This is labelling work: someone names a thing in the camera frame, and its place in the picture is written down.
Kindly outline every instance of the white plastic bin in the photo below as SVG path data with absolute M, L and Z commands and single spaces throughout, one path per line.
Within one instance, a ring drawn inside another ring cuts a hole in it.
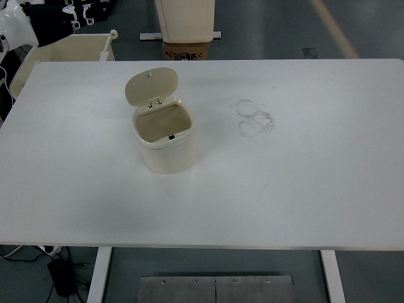
M 116 30 L 100 34 L 73 34 L 53 44 L 33 47 L 10 84 L 11 95 L 17 99 L 33 68 L 41 62 L 115 61 L 111 41 L 117 37 Z
M 155 0 L 163 41 L 211 42 L 215 0 Z
M 136 137 L 152 171 L 173 174 L 192 166 L 197 157 L 196 125 L 185 101 L 173 97 L 177 73 L 156 68 L 137 74 L 125 87 Z

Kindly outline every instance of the metal plate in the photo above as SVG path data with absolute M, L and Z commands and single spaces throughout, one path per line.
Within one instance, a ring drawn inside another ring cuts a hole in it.
M 291 276 L 221 276 L 217 303 L 294 303 Z
M 291 276 L 142 277 L 138 303 L 295 303 Z
M 215 303 L 214 276 L 141 277 L 138 303 Z

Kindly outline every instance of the floor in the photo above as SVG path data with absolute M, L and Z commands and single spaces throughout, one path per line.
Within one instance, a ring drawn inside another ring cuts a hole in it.
M 215 30 L 208 59 L 305 59 L 317 48 L 320 59 L 404 59 L 404 2 L 401 0 L 216 0 Z M 118 31 L 117 61 L 161 60 L 161 41 L 139 41 L 140 33 L 159 32 L 153 0 L 115 0 L 109 20 L 79 33 Z M 0 246 L 0 254 L 15 246 Z M 34 259 L 23 247 L 11 258 Z M 66 257 L 66 248 L 61 251 Z M 91 280 L 97 249 L 72 247 L 75 276 Z M 404 302 L 403 252 L 336 252 L 347 302 Z M 0 259 L 0 302 L 46 302 L 52 279 L 41 256 L 36 262 Z M 137 302 L 141 276 L 291 275 L 297 302 L 328 302 L 318 251 L 238 251 L 125 249 L 112 252 L 104 302 Z M 84 285 L 78 291 L 86 299 Z M 53 291 L 49 302 L 67 302 Z M 69 302 L 79 302 L 76 295 Z

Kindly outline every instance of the trash can lid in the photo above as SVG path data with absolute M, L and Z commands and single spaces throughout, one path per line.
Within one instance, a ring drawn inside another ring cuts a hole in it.
M 132 77 L 125 86 L 125 96 L 132 106 L 146 106 L 150 100 L 165 99 L 178 87 L 177 73 L 170 68 L 155 68 Z

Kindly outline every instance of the table leg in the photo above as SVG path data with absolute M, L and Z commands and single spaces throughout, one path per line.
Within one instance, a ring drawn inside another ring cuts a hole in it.
M 87 303 L 102 303 L 112 247 L 99 247 Z
M 345 303 L 342 282 L 335 251 L 320 251 L 323 260 L 324 273 L 326 275 L 328 296 L 330 303 Z

